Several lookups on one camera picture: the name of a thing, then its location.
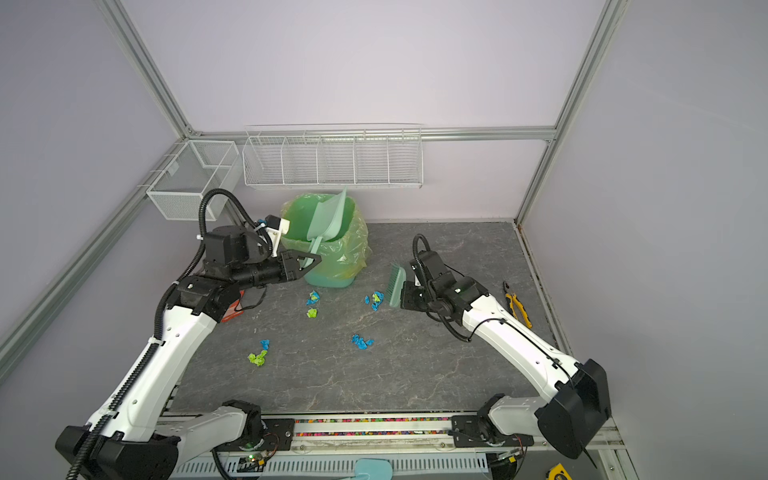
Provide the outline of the mint green hand brush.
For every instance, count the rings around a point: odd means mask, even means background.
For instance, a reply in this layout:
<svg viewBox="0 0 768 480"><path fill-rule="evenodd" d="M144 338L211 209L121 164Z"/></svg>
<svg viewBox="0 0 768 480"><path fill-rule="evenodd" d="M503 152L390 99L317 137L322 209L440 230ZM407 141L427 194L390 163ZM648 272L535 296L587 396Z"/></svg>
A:
<svg viewBox="0 0 768 480"><path fill-rule="evenodd" d="M388 303L392 308L401 307L402 293L406 280L407 274L405 268L399 264L393 263L391 265L389 283L386 292Z"/></svg>

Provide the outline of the mint green dustpan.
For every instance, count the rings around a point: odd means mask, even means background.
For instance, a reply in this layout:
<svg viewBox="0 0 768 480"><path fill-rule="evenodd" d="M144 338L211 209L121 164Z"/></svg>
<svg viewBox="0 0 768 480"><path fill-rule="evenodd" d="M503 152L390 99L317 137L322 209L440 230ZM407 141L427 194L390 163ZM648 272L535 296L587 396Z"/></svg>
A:
<svg viewBox="0 0 768 480"><path fill-rule="evenodd" d="M347 188L330 199L317 204L307 231L309 252L316 254L324 240L336 237L341 229Z"/></svg>

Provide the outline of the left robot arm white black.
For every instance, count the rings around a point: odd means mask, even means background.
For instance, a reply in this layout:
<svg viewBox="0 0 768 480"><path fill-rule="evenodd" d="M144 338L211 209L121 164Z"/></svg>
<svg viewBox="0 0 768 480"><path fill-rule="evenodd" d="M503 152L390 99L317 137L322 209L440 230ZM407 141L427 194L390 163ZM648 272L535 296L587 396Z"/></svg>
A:
<svg viewBox="0 0 768 480"><path fill-rule="evenodd" d="M288 220L273 215L248 227L202 228L187 269L163 293L142 354L82 426L68 426L55 448L68 478L167 479L178 464L231 442L260 444L259 406L230 400L176 427L159 427L166 402L192 356L249 288L302 278L317 254L281 246Z"/></svg>

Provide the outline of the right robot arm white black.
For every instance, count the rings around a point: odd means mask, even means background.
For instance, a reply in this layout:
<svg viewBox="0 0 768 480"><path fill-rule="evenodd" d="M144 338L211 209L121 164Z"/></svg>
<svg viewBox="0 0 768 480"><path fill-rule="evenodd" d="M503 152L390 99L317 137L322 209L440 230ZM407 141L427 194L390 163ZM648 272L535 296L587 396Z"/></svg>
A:
<svg viewBox="0 0 768 480"><path fill-rule="evenodd" d="M401 308L426 314L464 343L490 345L539 394L532 416L544 439L567 458L584 453L612 416L605 369L547 343L474 278L456 277L431 248L414 248L410 268L413 279L395 289Z"/></svg>

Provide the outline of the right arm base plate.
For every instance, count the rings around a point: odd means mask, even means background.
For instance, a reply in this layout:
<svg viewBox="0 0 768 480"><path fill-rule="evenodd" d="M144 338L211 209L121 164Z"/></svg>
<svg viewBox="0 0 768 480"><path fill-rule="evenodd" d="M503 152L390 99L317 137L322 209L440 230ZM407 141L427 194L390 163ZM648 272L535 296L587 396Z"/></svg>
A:
<svg viewBox="0 0 768 480"><path fill-rule="evenodd" d="M449 435L458 448L531 447L534 438L528 434L503 434L489 420L473 415L454 415Z"/></svg>

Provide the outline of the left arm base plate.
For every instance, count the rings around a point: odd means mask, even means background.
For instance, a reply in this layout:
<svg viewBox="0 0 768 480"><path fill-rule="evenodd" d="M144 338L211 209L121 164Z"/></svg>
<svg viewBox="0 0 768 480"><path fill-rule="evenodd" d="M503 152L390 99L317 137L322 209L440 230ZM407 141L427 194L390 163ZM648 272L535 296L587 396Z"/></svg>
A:
<svg viewBox="0 0 768 480"><path fill-rule="evenodd" d="M296 423L293 418L266 418L262 420L261 431L220 445L219 452L282 452L291 448Z"/></svg>

